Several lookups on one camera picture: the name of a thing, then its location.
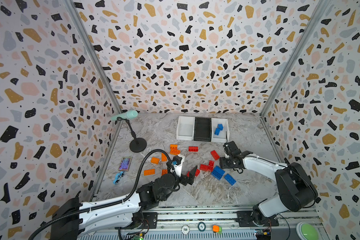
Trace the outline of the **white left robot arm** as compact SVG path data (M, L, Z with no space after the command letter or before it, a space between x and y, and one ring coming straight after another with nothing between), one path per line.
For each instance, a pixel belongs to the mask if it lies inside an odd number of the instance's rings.
M99 202L81 203L72 198L54 214L51 228L52 240L75 240L105 228L136 228L145 221L143 211L166 201L176 186L193 184L197 168L186 175L167 173L138 188L131 197L121 196Z

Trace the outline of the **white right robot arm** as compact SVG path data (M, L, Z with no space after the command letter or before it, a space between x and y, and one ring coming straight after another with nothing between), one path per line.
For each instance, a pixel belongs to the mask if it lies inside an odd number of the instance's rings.
M277 184L277 195L253 207L251 217L256 224L260 225L286 211L298 212L319 196L299 163L283 164L262 158L251 151L242 152L233 141L224 143L223 147L225 156L220 158L220 168L254 171Z

